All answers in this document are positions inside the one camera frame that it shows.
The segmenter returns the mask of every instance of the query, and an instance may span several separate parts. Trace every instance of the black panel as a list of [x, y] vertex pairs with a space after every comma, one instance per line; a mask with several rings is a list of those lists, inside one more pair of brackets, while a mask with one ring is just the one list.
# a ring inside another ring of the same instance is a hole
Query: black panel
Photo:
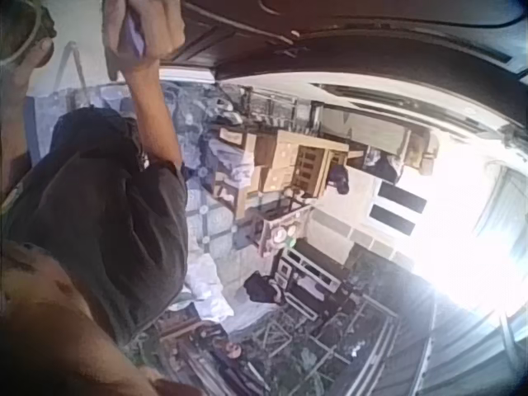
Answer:
[[427, 204], [427, 201], [423, 198], [385, 182], [381, 184], [378, 196], [383, 196], [418, 213], [423, 213]]
[[411, 235], [414, 230], [414, 223], [404, 219], [402, 216], [382, 208], [381, 206], [374, 205], [370, 211], [370, 217], [376, 219], [383, 224], [387, 224], [393, 229], [397, 229], [400, 233], [405, 235]]

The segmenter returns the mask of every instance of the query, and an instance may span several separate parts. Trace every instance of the person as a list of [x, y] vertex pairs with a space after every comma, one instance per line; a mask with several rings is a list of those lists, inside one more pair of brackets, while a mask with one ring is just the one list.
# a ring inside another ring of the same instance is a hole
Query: person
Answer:
[[348, 171], [344, 165], [333, 163], [330, 165], [328, 171], [327, 185], [335, 186], [337, 192], [341, 196], [348, 194], [350, 187], [348, 186]]
[[[140, 20], [140, 59], [120, 39], [127, 7]], [[182, 45], [183, 28], [178, 0], [106, 0], [107, 60], [128, 84], [137, 123], [105, 109], [69, 113], [54, 128], [49, 154], [26, 175], [22, 107], [51, 40], [2, 69], [2, 197], [11, 191], [2, 205], [3, 389], [201, 394], [149, 381], [121, 352], [186, 274], [182, 155], [158, 73], [160, 59]]]

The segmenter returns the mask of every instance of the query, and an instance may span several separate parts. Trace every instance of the black clothing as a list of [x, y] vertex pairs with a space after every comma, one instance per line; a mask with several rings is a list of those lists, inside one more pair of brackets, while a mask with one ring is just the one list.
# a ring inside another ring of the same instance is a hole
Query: black clothing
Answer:
[[327, 184], [332, 183], [337, 192], [342, 196], [348, 194], [350, 187], [348, 186], [348, 171], [343, 165], [333, 163], [328, 171]]
[[277, 292], [269, 284], [270, 276], [262, 276], [258, 271], [253, 272], [244, 282], [249, 299], [255, 303], [275, 303], [274, 297]]
[[144, 169], [137, 142], [135, 123], [114, 111], [65, 115], [2, 216], [2, 236], [49, 251], [120, 345], [163, 312], [186, 274], [185, 182], [171, 163]]

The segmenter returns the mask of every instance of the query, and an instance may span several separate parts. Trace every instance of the white wall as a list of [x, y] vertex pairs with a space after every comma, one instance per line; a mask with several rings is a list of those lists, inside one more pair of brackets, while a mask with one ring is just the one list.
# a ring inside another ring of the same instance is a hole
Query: white wall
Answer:
[[[354, 168], [348, 168], [350, 192], [340, 196], [329, 187], [316, 208], [366, 233], [375, 240], [412, 258], [420, 271], [427, 258], [443, 243], [462, 238], [473, 231], [497, 181], [500, 167], [493, 159], [472, 146], [452, 142], [441, 136], [441, 149], [433, 175], [424, 177], [405, 167], [398, 187], [427, 200], [423, 214], [415, 214], [416, 227], [409, 237], [369, 217], [381, 180]], [[310, 220], [309, 243], [343, 264], [353, 242]]]
[[[351, 230], [358, 229], [386, 245], [393, 246], [396, 238], [377, 228], [368, 219], [371, 203], [381, 180], [353, 167], [346, 169], [350, 192], [341, 196], [335, 188], [328, 187], [315, 207], [350, 225]], [[353, 246], [349, 237], [350, 233], [344, 237], [316, 221], [310, 220], [308, 223], [308, 242], [341, 264], [345, 263]]]
[[394, 155], [403, 151], [406, 136], [405, 128], [394, 122], [328, 108], [323, 109], [321, 131]]
[[29, 95], [46, 96], [55, 90], [81, 87], [71, 55], [59, 84], [56, 84], [61, 59], [70, 41], [75, 41], [79, 48], [87, 85], [108, 83], [110, 80], [107, 77], [101, 36], [101, 0], [43, 0], [43, 4], [55, 21], [55, 51], [50, 62], [35, 71]]

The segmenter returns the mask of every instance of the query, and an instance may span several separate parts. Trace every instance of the metal bar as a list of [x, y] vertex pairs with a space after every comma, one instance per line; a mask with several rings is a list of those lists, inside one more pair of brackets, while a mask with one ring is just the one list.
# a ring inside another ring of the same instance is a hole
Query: metal bar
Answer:
[[327, 380], [327, 381], [330, 381], [330, 382], [332, 382], [332, 383], [333, 383], [333, 382], [336, 382], [334, 379], [331, 379], [329, 376], [323, 374], [323, 373], [320, 372], [320, 371], [318, 371], [316, 374], [317, 374], [317, 375], [321, 375], [321, 376], [322, 376], [325, 380]]
[[348, 389], [348, 392], [346, 392], [345, 396], [352, 396], [353, 394], [356, 394], [356, 388], [360, 384], [361, 380], [365, 376], [366, 371], [369, 369], [372, 361], [374, 360], [374, 357], [376, 355], [376, 351], [378, 350], [378, 347], [380, 346], [381, 340], [383, 339], [387, 329], [389, 327], [389, 320], [385, 319], [383, 328], [381, 329], [381, 332], [379, 333], [378, 340], [376, 341], [374, 348], [372, 349], [372, 352], [370, 353], [369, 358], [367, 359], [365, 365], [361, 369], [360, 374], [357, 376], [356, 380], [354, 381], [354, 384]]
[[517, 353], [515, 337], [513, 336], [512, 328], [510, 328], [510, 323], [504, 310], [499, 314], [499, 319], [501, 322], [502, 343], [504, 344], [504, 349], [510, 362], [511, 371], [514, 375], [523, 375], [523, 364]]
[[270, 333], [271, 323], [266, 326], [266, 332], [264, 333], [264, 339], [262, 340], [262, 347], [266, 349], [267, 336]]
[[282, 351], [284, 348], [286, 348], [287, 346], [289, 346], [289, 344], [291, 344], [291, 341], [292, 341], [292, 339], [286, 341], [284, 344], [282, 344], [281, 346], [279, 346], [277, 349], [275, 349], [275, 350], [269, 355], [269, 357], [272, 358], [272, 357], [275, 356], [277, 353], [279, 353], [280, 351]]
[[323, 356], [321, 358], [320, 361], [318, 361], [317, 365], [315, 365], [312, 370], [310, 370], [310, 372], [303, 378], [302, 381], [300, 381], [297, 386], [295, 386], [289, 393], [288, 393], [288, 396], [292, 396], [293, 394], [295, 394], [295, 392], [297, 392], [301, 386], [303, 386], [303, 384], [306, 382], [306, 380], [308, 380], [312, 375], [315, 374], [315, 372], [317, 370], [319, 370], [319, 368], [324, 365], [324, 363], [328, 360], [329, 357], [332, 357], [333, 355], [333, 351], [328, 351], [326, 353], [325, 356]]
[[374, 392], [374, 389], [375, 389], [376, 385], [380, 381], [380, 377], [381, 377], [381, 375], [383, 374], [383, 372], [385, 370], [385, 365], [387, 363], [387, 360], [389, 359], [390, 354], [393, 353], [394, 345], [396, 344], [396, 339], [398, 338], [400, 328], [401, 328], [401, 323], [398, 323], [398, 326], [396, 327], [396, 330], [394, 331], [393, 340], [390, 343], [389, 350], [387, 351], [387, 358], [384, 359], [383, 364], [379, 368], [378, 374], [376, 375], [376, 378], [372, 382], [372, 385], [370, 386], [369, 391], [366, 393], [366, 396], [370, 396], [372, 394], [372, 392]]
[[429, 360], [427, 359], [427, 356], [431, 354], [432, 352], [432, 340], [433, 340], [433, 330], [436, 326], [436, 292], [433, 295], [433, 305], [432, 305], [432, 312], [431, 312], [431, 321], [429, 322], [429, 337], [427, 337], [427, 341], [423, 347], [422, 357], [420, 359], [420, 365], [418, 366], [418, 370], [416, 370], [416, 374], [414, 376], [414, 380], [412, 381], [411, 388], [409, 390], [409, 394], [415, 394], [421, 387], [423, 378], [425, 376], [425, 373], [427, 371], [427, 366], [429, 365]]
[[380, 311], [382, 311], [383, 313], [385, 314], [388, 314], [389, 316], [392, 316], [393, 318], [399, 318], [399, 316], [393, 312], [392, 310], [388, 309], [387, 307], [385, 307], [383, 304], [381, 304], [380, 302], [376, 301], [375, 299], [373, 299], [372, 297], [370, 297], [369, 295], [363, 295], [363, 298], [365, 299], [365, 301], [367, 301], [370, 305], [372, 305], [373, 307], [379, 309]]
[[367, 305], [367, 302], [364, 301], [361, 307], [357, 310], [356, 315], [354, 315], [354, 318], [352, 318], [350, 324], [346, 328], [345, 333], [354, 332], [354, 324], [356, 324], [356, 320], [360, 317], [360, 315], [363, 313], [363, 309], [365, 309], [365, 306]]
[[[315, 342], [317, 345], [319, 345], [320, 347], [322, 347], [322, 349], [324, 349], [326, 352], [328, 351], [331, 351], [332, 348], [324, 345], [322, 342], [320, 342], [317, 338], [314, 338], [312, 336], [310, 336], [310, 340], [312, 340], [313, 342]], [[342, 361], [343, 363], [345, 363], [346, 365], [350, 365], [352, 362], [349, 361], [346, 357], [344, 356], [341, 356], [339, 355], [337, 352], [333, 352], [333, 355], [339, 359], [340, 361]]]
[[395, 328], [396, 327], [394, 325], [390, 325], [389, 332], [387, 333], [387, 336], [385, 337], [381, 348], [379, 349], [379, 351], [376, 352], [376, 355], [374, 356], [374, 358], [372, 359], [370, 363], [371, 368], [370, 368], [369, 374], [366, 376], [365, 380], [363, 381], [363, 384], [357, 391], [358, 395], [363, 394], [363, 391], [365, 390], [365, 387], [369, 383], [370, 378], [372, 378], [372, 375], [375, 373], [376, 368], [380, 365], [381, 357], [383, 356], [385, 350], [387, 349], [387, 346], [389, 345], [390, 338], [393, 336]]

